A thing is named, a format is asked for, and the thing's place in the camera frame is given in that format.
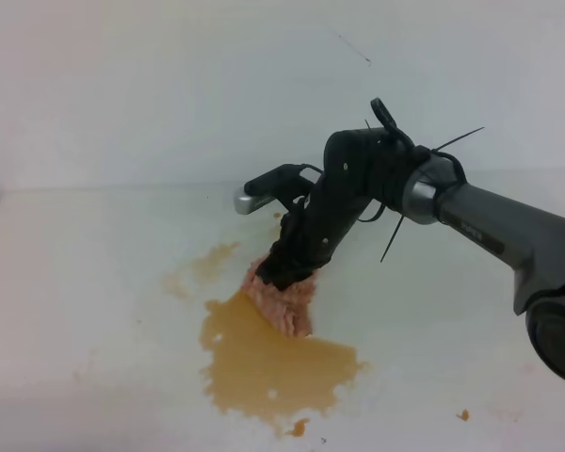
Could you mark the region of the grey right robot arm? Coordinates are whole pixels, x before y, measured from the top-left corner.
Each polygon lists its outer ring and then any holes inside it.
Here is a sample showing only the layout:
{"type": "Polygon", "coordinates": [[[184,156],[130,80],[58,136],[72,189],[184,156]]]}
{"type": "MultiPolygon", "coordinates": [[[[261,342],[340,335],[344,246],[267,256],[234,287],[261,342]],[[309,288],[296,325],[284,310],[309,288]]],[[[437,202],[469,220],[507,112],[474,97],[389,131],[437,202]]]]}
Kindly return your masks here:
{"type": "Polygon", "coordinates": [[[383,126],[330,136],[315,182],[284,164],[246,183],[256,205],[286,208],[258,273],[285,289],[326,265],[371,201],[419,224],[442,223],[507,264],[513,309],[541,360],[565,379],[565,218],[470,185],[448,153],[383,126]]]}

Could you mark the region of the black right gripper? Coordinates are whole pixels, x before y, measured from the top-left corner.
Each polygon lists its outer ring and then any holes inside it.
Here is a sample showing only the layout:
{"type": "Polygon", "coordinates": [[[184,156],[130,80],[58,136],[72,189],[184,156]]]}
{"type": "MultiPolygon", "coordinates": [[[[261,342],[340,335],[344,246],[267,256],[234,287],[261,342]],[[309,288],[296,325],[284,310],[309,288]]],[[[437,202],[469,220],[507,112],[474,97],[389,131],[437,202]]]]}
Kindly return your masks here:
{"type": "Polygon", "coordinates": [[[323,173],[309,203],[284,226],[269,254],[255,270],[264,284],[280,291],[310,278],[328,264],[334,250],[366,206],[376,200],[401,208],[412,172],[412,140],[382,128],[336,132],[324,151],[323,173]]]}

